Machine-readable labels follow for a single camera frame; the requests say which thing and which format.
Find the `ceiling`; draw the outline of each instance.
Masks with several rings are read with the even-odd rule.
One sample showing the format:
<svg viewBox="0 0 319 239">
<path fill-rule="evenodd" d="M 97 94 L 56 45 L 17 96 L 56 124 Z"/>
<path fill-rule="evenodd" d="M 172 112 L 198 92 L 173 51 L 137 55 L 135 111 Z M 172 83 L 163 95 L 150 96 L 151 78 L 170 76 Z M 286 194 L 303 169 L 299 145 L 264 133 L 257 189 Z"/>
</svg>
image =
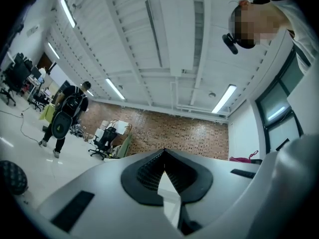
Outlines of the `ceiling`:
<svg viewBox="0 0 319 239">
<path fill-rule="evenodd" d="M 221 37 L 236 1 L 66 0 L 76 22 L 72 28 L 57 0 L 47 40 L 75 83 L 92 83 L 97 101 L 227 122 L 280 47 L 273 40 L 230 52 Z M 237 86 L 235 93 L 212 114 L 230 84 Z"/>
</svg>

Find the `black hair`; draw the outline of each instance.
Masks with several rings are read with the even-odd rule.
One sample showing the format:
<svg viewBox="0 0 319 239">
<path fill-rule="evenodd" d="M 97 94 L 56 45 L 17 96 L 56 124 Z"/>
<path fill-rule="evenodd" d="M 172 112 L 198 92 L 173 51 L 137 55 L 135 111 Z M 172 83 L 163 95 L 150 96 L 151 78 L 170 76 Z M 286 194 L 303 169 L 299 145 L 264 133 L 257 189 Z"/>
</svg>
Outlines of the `black hair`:
<svg viewBox="0 0 319 239">
<path fill-rule="evenodd" d="M 253 0 L 252 4 L 266 4 L 269 2 L 270 0 Z M 242 38 L 241 21 L 238 20 L 238 18 L 240 17 L 241 17 L 241 6 L 238 5 L 233 10 L 230 16 L 230 24 L 229 24 L 230 33 L 239 46 L 245 49 L 251 49 L 255 46 L 255 44 L 253 43 L 253 40 Z"/>
<path fill-rule="evenodd" d="M 86 82 L 84 82 L 84 83 L 82 84 L 82 86 L 83 86 L 84 88 L 86 88 L 86 90 L 89 90 L 89 89 L 91 88 L 91 83 L 88 82 L 88 81 L 86 81 Z"/>
</svg>

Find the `headset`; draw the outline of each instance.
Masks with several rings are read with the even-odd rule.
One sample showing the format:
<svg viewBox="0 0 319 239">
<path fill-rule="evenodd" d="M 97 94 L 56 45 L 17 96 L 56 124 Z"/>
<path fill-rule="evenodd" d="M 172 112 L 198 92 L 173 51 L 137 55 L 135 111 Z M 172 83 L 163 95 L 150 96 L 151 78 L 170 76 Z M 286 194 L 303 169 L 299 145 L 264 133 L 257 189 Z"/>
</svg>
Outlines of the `headset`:
<svg viewBox="0 0 319 239">
<path fill-rule="evenodd" d="M 235 38 L 232 34 L 224 34 L 222 36 L 224 43 L 227 45 L 227 47 L 230 49 L 230 51 L 236 55 L 238 54 L 238 49 L 235 46 L 235 43 L 237 43 L 240 47 L 244 49 L 251 49 L 255 47 L 254 44 L 248 44 L 248 43 L 243 43 L 241 39 Z"/>
</svg>

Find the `window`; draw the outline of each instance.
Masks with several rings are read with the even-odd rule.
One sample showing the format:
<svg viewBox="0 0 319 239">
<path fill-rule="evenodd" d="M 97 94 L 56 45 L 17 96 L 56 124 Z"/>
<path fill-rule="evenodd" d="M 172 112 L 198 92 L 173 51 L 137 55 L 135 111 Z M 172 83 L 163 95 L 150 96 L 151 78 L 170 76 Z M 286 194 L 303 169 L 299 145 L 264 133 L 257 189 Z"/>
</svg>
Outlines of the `window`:
<svg viewBox="0 0 319 239">
<path fill-rule="evenodd" d="M 266 153 L 276 151 L 282 144 L 299 138 L 303 132 L 287 97 L 299 83 L 303 73 L 292 49 L 285 64 L 265 92 L 256 100 L 263 122 Z"/>
<path fill-rule="evenodd" d="M 295 56 L 292 59 L 291 64 L 288 66 L 287 70 L 281 77 L 281 81 L 286 86 L 287 90 L 291 92 L 302 79 L 302 77 L 303 73 L 299 69 L 297 57 Z"/>
</svg>

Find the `floor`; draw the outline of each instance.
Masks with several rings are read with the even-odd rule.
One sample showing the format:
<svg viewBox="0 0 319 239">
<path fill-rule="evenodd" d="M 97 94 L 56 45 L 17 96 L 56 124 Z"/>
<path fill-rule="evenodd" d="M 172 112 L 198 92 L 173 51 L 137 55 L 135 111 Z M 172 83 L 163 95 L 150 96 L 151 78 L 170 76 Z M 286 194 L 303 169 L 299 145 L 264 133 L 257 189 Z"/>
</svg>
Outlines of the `floor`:
<svg viewBox="0 0 319 239">
<path fill-rule="evenodd" d="M 22 131 L 41 140 L 44 132 L 42 126 L 48 126 L 45 120 L 38 120 L 40 112 L 22 98 L 15 96 L 16 107 L 11 102 L 5 104 L 3 95 L 0 95 L 0 110 L 20 116 L 25 112 Z M 54 191 L 62 187 L 89 168 L 104 162 L 116 160 L 101 160 L 98 156 L 90 157 L 88 149 L 93 146 L 82 138 L 69 133 L 61 150 L 59 159 L 53 156 L 56 140 L 52 137 L 47 147 L 39 146 L 20 132 L 22 119 L 0 112 L 0 160 L 9 160 L 19 165 L 26 173 L 29 188 L 23 200 L 35 209 Z"/>
</svg>

